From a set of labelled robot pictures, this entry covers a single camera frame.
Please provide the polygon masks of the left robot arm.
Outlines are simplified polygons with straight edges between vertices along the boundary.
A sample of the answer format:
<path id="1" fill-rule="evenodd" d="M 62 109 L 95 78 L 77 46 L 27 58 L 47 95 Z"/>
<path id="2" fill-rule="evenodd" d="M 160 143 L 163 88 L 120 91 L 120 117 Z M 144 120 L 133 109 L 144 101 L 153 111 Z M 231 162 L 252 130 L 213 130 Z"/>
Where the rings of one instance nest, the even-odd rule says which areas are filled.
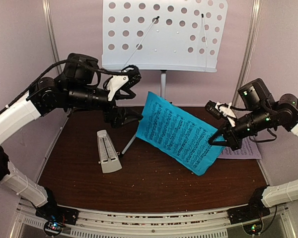
<path id="1" fill-rule="evenodd" d="M 77 53 L 69 54 L 61 64 L 64 69 L 57 77 L 41 73 L 0 111 L 0 182 L 29 200 L 50 220 L 57 220 L 62 214 L 52 191 L 20 173 L 2 144 L 28 123 L 57 108 L 64 111 L 100 110 L 105 122 L 113 128 L 142 119 L 141 114 L 116 105 L 118 100 L 135 97 L 132 87 L 141 79 L 137 66 L 109 71 L 98 66 L 98 59 Z"/>

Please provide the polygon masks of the white music stand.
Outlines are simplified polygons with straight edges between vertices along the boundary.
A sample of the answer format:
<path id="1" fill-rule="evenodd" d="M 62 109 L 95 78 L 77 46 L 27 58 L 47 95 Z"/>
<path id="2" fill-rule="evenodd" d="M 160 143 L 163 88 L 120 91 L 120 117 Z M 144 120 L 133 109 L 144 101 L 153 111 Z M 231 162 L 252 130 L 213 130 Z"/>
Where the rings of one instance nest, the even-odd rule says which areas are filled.
<path id="1" fill-rule="evenodd" d="M 168 71 L 217 71 L 227 10 L 225 0 L 105 0 L 102 65 L 159 70 L 164 95 Z"/>

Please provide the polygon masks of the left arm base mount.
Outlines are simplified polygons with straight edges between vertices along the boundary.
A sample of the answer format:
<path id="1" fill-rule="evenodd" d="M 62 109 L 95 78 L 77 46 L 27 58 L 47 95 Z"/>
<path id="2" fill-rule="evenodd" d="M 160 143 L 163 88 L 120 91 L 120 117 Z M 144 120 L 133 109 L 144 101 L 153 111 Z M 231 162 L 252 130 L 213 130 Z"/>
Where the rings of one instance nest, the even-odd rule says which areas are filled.
<path id="1" fill-rule="evenodd" d="M 79 215 L 77 209 L 62 206 L 57 207 L 56 215 L 48 215 L 42 208 L 36 207 L 35 209 L 35 215 L 46 220 L 43 225 L 43 231 L 49 237 L 60 235 L 66 225 L 75 225 Z"/>

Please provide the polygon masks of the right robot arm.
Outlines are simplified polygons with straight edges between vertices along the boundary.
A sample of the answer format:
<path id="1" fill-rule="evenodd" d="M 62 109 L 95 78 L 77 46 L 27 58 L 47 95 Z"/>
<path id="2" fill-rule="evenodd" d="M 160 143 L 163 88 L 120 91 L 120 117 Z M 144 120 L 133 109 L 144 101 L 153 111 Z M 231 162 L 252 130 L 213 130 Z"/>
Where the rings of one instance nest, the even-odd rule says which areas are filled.
<path id="1" fill-rule="evenodd" d="M 267 130 L 276 140 L 273 132 L 279 126 L 298 137 L 298 98 L 284 94 L 275 101 L 264 81 L 260 78 L 240 87 L 238 90 L 247 114 L 237 118 L 236 107 L 220 102 L 208 101 L 206 111 L 216 119 L 226 122 L 209 138 L 212 146 L 229 147 L 235 151 L 241 148 L 244 138 L 251 139 L 258 132 Z M 298 179 L 277 186 L 257 189 L 245 207 L 245 215 L 255 219 L 265 208 L 298 200 Z"/>

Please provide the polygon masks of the blue sheet music page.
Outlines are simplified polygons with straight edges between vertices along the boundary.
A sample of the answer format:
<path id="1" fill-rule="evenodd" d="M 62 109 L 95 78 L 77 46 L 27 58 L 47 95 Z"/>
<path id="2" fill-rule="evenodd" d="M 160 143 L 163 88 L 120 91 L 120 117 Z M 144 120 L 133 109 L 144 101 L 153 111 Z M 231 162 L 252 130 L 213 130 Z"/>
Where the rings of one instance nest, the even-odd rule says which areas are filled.
<path id="1" fill-rule="evenodd" d="M 148 92 L 136 137 L 201 176 L 224 150 L 208 143 L 217 129 Z"/>

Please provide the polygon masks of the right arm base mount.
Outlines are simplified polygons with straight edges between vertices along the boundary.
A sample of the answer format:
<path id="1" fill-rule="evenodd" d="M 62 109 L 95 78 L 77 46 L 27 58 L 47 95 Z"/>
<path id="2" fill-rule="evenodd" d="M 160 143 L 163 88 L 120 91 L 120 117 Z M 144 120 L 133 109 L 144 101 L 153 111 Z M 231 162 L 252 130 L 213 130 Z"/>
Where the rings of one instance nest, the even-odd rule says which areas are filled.
<path id="1" fill-rule="evenodd" d="M 230 208 L 227 214 L 232 225 L 242 223 L 243 230 L 246 234 L 257 236 L 264 231 L 263 218 L 270 215 L 270 209 L 246 205 Z"/>

